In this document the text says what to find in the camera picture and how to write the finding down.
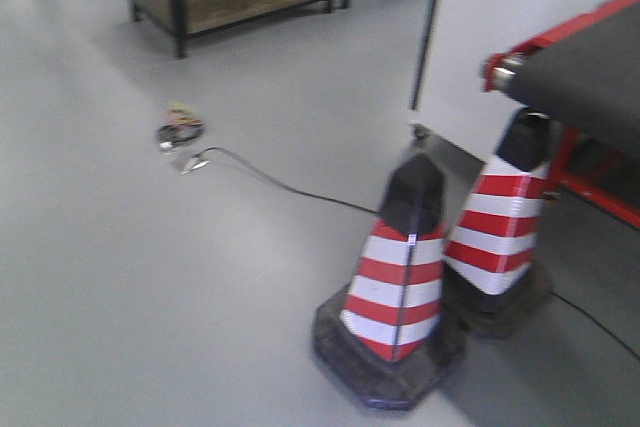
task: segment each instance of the black conveyor belt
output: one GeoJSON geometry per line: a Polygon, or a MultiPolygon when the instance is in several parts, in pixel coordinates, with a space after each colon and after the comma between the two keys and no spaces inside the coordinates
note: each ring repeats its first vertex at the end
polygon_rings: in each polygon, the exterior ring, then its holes
{"type": "Polygon", "coordinates": [[[505,93],[640,160],[640,3],[528,57],[505,93]]]}

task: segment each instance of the red and white striped cone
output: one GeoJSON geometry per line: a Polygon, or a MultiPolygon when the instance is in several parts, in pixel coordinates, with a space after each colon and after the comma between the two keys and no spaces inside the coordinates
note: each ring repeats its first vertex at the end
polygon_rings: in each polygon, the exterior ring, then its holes
{"type": "Polygon", "coordinates": [[[508,336],[550,291],[533,262],[548,144],[547,119],[516,114],[448,237],[447,302],[481,334],[508,336]]]}
{"type": "Polygon", "coordinates": [[[316,352],[370,407],[410,409],[464,349],[440,306],[442,190],[424,154],[397,169],[351,283],[316,313],[316,352]]]}
{"type": "Polygon", "coordinates": [[[442,228],[410,238],[379,219],[340,319],[372,352],[396,362],[433,331],[440,313],[442,228]]]}

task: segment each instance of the black cable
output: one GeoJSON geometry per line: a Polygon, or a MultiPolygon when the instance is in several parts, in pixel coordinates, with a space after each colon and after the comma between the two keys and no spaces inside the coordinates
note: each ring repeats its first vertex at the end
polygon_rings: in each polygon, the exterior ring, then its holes
{"type": "Polygon", "coordinates": [[[613,332],[611,332],[611,330],[609,330],[607,327],[605,327],[602,322],[600,322],[598,319],[596,319],[593,315],[591,315],[589,312],[587,312],[586,310],[584,310],[582,307],[574,304],[573,302],[571,302],[570,300],[564,298],[562,295],[558,294],[557,292],[552,292],[551,293],[556,299],[561,300],[562,302],[564,302],[565,304],[567,304],[570,307],[573,307],[575,310],[577,310],[578,312],[580,312],[582,315],[584,315],[587,319],[589,319],[591,322],[593,322],[594,324],[596,324],[598,327],[600,327],[605,333],[607,333],[609,335],[609,337],[611,337],[613,340],[615,340],[618,345],[620,345],[620,347],[622,347],[623,349],[625,349],[627,352],[629,352],[633,357],[635,357],[635,359],[640,362],[640,354],[638,354],[635,350],[633,350],[631,347],[629,347],[629,345],[627,345],[620,337],[618,337],[616,334],[614,334],[613,332]]]}
{"type": "Polygon", "coordinates": [[[201,150],[200,152],[195,154],[194,157],[200,157],[204,153],[212,152],[212,151],[220,152],[220,153],[225,154],[228,157],[231,157],[233,160],[235,160],[236,162],[238,162],[242,166],[246,167],[247,169],[251,170],[252,172],[255,172],[256,174],[258,174],[263,179],[271,182],[273,185],[276,185],[277,187],[280,187],[280,188],[282,188],[284,190],[287,190],[289,192],[292,192],[294,194],[302,195],[304,197],[311,197],[312,199],[324,200],[325,202],[332,202],[334,204],[343,205],[345,207],[350,207],[352,209],[359,210],[361,212],[366,212],[367,214],[373,214],[373,215],[377,215],[378,214],[378,212],[376,210],[367,209],[366,207],[361,207],[359,205],[352,204],[350,202],[345,202],[343,200],[334,199],[332,197],[325,197],[324,195],[312,194],[311,192],[305,192],[304,190],[300,190],[300,189],[296,189],[295,187],[291,187],[290,185],[285,184],[284,182],[276,179],[275,177],[270,176],[269,174],[267,174],[263,170],[260,170],[258,167],[253,165],[251,162],[246,160],[241,155],[236,154],[235,152],[233,152],[233,151],[231,151],[229,149],[225,149],[224,147],[209,147],[207,149],[201,150]]]}
{"type": "MultiPolygon", "coordinates": [[[[377,215],[378,212],[375,210],[371,210],[371,209],[367,209],[366,207],[361,207],[359,205],[356,204],[352,204],[350,202],[345,202],[343,200],[338,200],[338,199],[334,199],[331,197],[325,197],[324,195],[317,195],[317,194],[312,194],[310,192],[305,192],[304,190],[300,190],[300,189],[296,189],[295,187],[291,187],[288,184],[285,184],[284,182],[276,179],[275,177],[272,177],[271,175],[267,174],[266,172],[264,172],[263,170],[260,170],[258,167],[256,167],[255,165],[253,165],[251,162],[249,162],[248,160],[246,160],[244,157],[242,157],[239,154],[236,154],[235,152],[229,150],[229,149],[225,149],[224,147],[209,147],[207,149],[201,150],[200,152],[198,152],[197,154],[195,154],[193,157],[201,157],[203,154],[205,154],[206,152],[221,152],[225,155],[227,155],[228,157],[232,158],[233,160],[235,160],[236,162],[238,162],[239,164],[241,164],[242,166],[246,167],[247,169],[251,170],[252,172],[255,172],[256,174],[258,174],[260,177],[262,177],[263,179],[271,182],[272,184],[287,190],[289,192],[292,192],[294,194],[298,194],[298,195],[302,195],[304,197],[311,197],[312,199],[318,199],[318,200],[324,200],[326,202],[332,202],[334,204],[339,204],[339,205],[343,205],[345,207],[350,207],[352,209],[356,209],[359,210],[361,212],[366,212],[368,214],[373,214],[373,215],[377,215]]],[[[640,354],[638,354],[637,352],[635,352],[631,347],[629,347],[629,345],[627,345],[622,339],[620,339],[620,337],[618,337],[616,334],[614,334],[611,330],[609,330],[606,326],[604,326],[598,319],[596,319],[593,315],[591,315],[589,312],[587,312],[586,310],[584,310],[582,307],[574,304],[573,302],[571,302],[570,300],[566,299],[565,297],[563,297],[562,295],[558,294],[557,292],[552,292],[552,295],[557,298],[558,300],[564,302],[565,304],[567,304],[569,307],[574,308],[575,310],[577,310],[578,312],[580,312],[582,315],[584,315],[587,319],[589,319],[591,322],[593,322],[595,325],[597,325],[598,327],[600,327],[600,329],[602,329],[603,332],[605,332],[607,335],[609,335],[609,337],[611,337],[611,339],[613,339],[616,343],[618,343],[618,345],[620,345],[620,347],[622,347],[623,349],[625,349],[627,352],[629,352],[629,354],[631,354],[638,362],[640,362],[640,354]]]]}

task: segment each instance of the cone base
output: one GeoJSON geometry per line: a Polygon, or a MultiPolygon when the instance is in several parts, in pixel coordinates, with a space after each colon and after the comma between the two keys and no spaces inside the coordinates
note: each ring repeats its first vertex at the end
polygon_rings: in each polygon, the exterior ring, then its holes
{"type": "Polygon", "coordinates": [[[330,369],[368,407],[409,410],[432,390],[464,352],[457,320],[442,312],[433,333],[398,362],[385,362],[351,334],[340,320],[348,287],[316,311],[313,346],[330,369]]]}
{"type": "Polygon", "coordinates": [[[542,265],[529,270],[505,293],[485,294],[445,264],[443,304],[477,335],[511,336],[551,294],[551,279],[542,265]]]}

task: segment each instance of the gray floor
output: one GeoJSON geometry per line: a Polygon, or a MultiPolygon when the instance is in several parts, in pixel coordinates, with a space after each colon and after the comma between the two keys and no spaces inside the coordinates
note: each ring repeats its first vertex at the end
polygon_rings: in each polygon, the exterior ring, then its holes
{"type": "MultiPolygon", "coordinates": [[[[635,426],[640,366],[546,305],[471,339],[409,414],[367,411],[310,349],[372,218],[214,162],[179,176],[153,132],[171,100],[286,182],[375,208],[410,141],[425,0],[314,7],[172,58],[126,0],[1,0],[0,425],[635,426]]],[[[443,141],[449,223],[480,165],[443,141]]],[[[556,290],[640,350],[638,233],[565,195],[538,259],[556,290]]]]}

